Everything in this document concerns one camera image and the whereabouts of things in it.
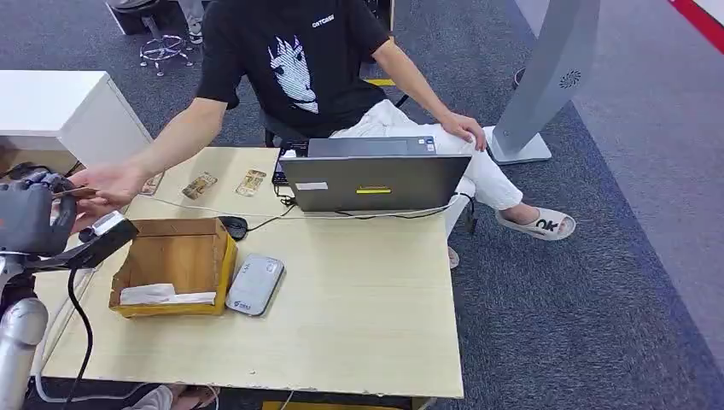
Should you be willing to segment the person's left hand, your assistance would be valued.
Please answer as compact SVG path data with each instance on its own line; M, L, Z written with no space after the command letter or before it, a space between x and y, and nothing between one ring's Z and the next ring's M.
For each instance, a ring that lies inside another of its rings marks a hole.
M472 144L476 151L487 149L486 133L475 119L447 112L440 117L439 122L446 132Z

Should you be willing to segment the person's right hand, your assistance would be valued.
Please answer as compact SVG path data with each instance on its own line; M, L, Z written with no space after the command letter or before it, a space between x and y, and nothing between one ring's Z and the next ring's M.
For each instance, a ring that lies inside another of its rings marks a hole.
M95 189L96 193L78 201L78 216L72 233L80 232L104 215L128 205L148 178L149 175L133 163L91 167L75 173L69 178L74 185Z

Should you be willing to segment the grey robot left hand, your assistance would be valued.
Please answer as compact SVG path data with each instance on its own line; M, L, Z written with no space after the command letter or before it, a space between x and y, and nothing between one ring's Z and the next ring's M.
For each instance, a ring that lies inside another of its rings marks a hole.
M36 171L1 184L1 250L50 257L67 246L77 216L73 183Z

